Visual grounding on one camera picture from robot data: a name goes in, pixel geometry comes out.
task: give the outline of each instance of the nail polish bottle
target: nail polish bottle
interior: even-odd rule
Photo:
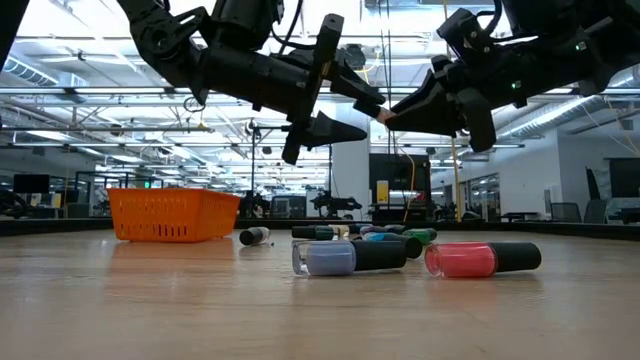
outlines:
[[[360,229],[366,226],[371,226],[371,224],[350,224],[349,225],[349,239],[354,240],[358,236],[360,236]]]
[[[360,229],[360,235],[364,236],[366,233],[370,233],[370,232],[387,232],[387,229],[385,229],[382,226],[365,226],[363,228]]]
[[[438,237],[438,232],[435,229],[411,229],[404,231],[402,235],[417,237],[423,245],[429,245]]]
[[[446,278],[482,278],[497,272],[533,270],[542,255],[532,243],[433,243],[424,256],[431,275]]]
[[[329,226],[294,226],[291,237],[317,241],[333,240],[333,228]]]
[[[329,227],[333,229],[333,235],[336,235],[338,239],[342,239],[345,237],[349,237],[349,226],[348,225],[331,225]]]
[[[351,275],[355,271],[396,269],[407,262],[398,241],[337,240],[300,242],[293,245],[293,271],[297,275]]]
[[[394,234],[402,235],[402,233],[407,227],[404,225],[387,225],[384,228],[385,228],[385,232],[391,232]]]
[[[422,242],[415,237],[394,233],[368,233],[362,239],[365,241],[399,241],[404,245],[408,259],[417,259],[422,255]]]
[[[244,246],[265,244],[269,240],[269,229],[266,227],[252,227],[240,233],[240,242]]]

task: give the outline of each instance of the orange basket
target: orange basket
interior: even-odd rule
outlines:
[[[198,242],[233,232],[240,198],[202,189],[109,189],[120,240]]]

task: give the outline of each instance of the yellow sign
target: yellow sign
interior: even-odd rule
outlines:
[[[387,180],[379,180],[376,187],[377,203],[389,203],[389,182]]]

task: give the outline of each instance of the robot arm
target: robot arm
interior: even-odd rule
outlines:
[[[456,136],[468,129],[476,152],[496,142],[491,110],[574,82],[589,96],[640,63],[640,0],[495,0],[494,20],[458,9],[437,30],[457,59],[432,59],[422,86],[391,108],[390,130]],[[490,36],[504,12],[513,36]],[[507,41],[533,38],[529,41]],[[377,117],[375,105],[357,110]]]
[[[287,55],[257,53],[280,22],[283,0],[218,0],[211,15],[204,7],[173,16],[157,0],[118,0],[131,23],[140,56],[169,83],[188,87],[200,104],[210,90],[287,114],[292,123],[282,154],[295,164],[300,146],[309,148],[363,140],[367,134],[322,112],[311,117],[323,81],[331,91],[375,104],[385,99],[346,64],[338,50],[344,19],[324,19],[317,42]],[[191,40],[199,32],[207,43]]]

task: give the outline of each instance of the black cable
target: black cable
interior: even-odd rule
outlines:
[[[287,35],[285,36],[283,43],[281,43],[282,46],[280,47],[280,51],[278,51],[278,55],[282,55],[284,53],[284,49],[287,47],[286,44],[289,43],[289,40],[291,40],[291,35],[293,35],[293,30],[296,28],[296,24],[298,23],[298,18],[302,13],[302,3],[303,3],[303,0],[298,0],[298,6],[296,7],[296,13],[293,15],[293,21],[291,22],[291,27],[289,27],[289,31],[287,32]]]
[[[276,39],[277,42],[279,42],[280,44],[282,44],[282,46],[289,46],[292,47],[294,49],[299,49],[299,50],[313,50],[316,48],[315,45],[306,45],[306,44],[299,44],[293,41],[285,41],[284,39],[282,39],[281,37],[279,37],[276,32],[273,30],[273,28],[271,28],[271,36],[273,36],[274,39]]]

